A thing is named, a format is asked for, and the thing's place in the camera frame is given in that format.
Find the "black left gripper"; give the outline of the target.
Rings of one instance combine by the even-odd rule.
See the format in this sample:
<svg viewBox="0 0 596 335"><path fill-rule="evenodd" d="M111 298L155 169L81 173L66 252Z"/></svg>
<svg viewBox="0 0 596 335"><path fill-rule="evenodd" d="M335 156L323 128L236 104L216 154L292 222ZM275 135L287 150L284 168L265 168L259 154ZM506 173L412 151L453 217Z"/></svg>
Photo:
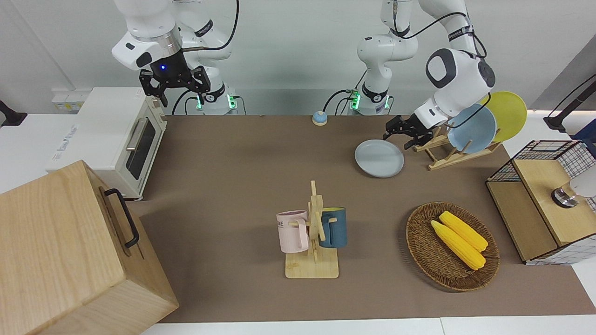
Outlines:
<svg viewBox="0 0 596 335"><path fill-rule="evenodd" d="M433 127L427 128L419 118L413 114L408 119L391 119L385 124L385 133L383 139L388 139L392 135L404 134L414 136L406 144L404 149L409 150L414 146L424 146L433 139Z"/></svg>

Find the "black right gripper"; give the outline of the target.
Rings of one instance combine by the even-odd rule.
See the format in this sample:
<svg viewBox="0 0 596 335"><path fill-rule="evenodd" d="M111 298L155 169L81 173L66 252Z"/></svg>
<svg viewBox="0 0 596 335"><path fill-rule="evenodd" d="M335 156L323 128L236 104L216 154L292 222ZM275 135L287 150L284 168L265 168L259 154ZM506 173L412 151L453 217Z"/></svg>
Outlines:
<svg viewBox="0 0 596 335"><path fill-rule="evenodd" d="M140 70L140 84L147 97L155 97L162 106L167 107L165 89L185 87L196 93L201 106L205 104L206 95L211 91L206 68L190 70L183 51L179 50L171 56L154 61L150 68L151 71Z"/></svg>

